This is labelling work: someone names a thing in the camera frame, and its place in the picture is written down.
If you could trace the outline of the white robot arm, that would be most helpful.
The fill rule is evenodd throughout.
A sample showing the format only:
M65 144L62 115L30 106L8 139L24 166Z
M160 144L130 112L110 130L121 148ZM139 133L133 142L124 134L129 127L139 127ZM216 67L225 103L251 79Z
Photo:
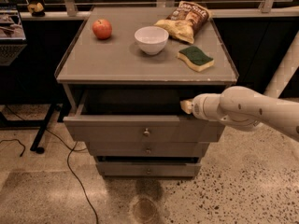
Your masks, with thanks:
M279 99L299 66L299 33L296 34L276 73L260 94L233 86L222 94L204 93L180 103L182 110L197 119L218 121L240 131L253 131L266 124L299 141L299 104Z

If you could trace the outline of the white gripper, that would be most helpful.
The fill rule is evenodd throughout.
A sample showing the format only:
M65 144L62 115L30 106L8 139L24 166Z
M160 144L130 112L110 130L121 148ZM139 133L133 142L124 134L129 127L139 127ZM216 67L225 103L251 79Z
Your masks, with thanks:
M221 118L220 95L215 93L204 93L193 99L180 102L181 109L186 114L193 114L198 119L217 121Z

